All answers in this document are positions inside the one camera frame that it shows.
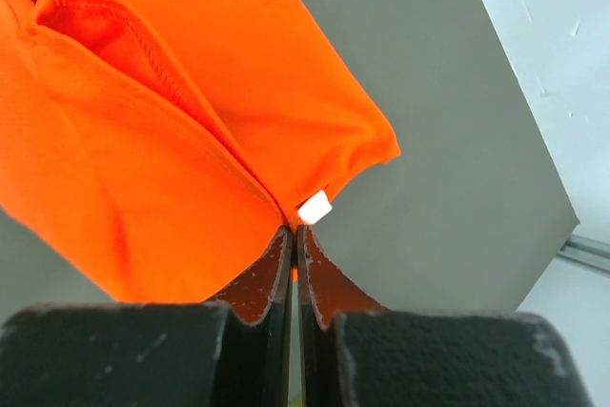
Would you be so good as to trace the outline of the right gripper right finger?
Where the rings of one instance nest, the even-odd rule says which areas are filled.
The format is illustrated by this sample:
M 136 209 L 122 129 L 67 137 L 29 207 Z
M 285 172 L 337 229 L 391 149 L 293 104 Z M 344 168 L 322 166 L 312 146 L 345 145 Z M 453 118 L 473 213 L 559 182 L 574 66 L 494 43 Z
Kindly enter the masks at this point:
M 557 330 L 532 314 L 390 310 L 295 242 L 307 406 L 588 406 Z

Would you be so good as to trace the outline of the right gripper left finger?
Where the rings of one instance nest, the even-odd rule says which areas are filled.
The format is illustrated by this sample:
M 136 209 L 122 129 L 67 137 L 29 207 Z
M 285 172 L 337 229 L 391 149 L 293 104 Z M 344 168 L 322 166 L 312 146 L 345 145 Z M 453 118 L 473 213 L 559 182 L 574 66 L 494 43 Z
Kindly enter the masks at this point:
M 293 235 L 204 302 L 30 306 L 1 329 L 5 406 L 283 406 Z

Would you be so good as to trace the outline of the orange t shirt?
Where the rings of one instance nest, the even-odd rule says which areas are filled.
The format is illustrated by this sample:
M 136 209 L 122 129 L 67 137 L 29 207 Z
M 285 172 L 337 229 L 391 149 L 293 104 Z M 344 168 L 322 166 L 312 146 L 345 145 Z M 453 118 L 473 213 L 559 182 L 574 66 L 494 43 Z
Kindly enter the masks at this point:
M 301 0 L 1 0 L 1 206 L 116 300 L 208 298 L 399 154 Z

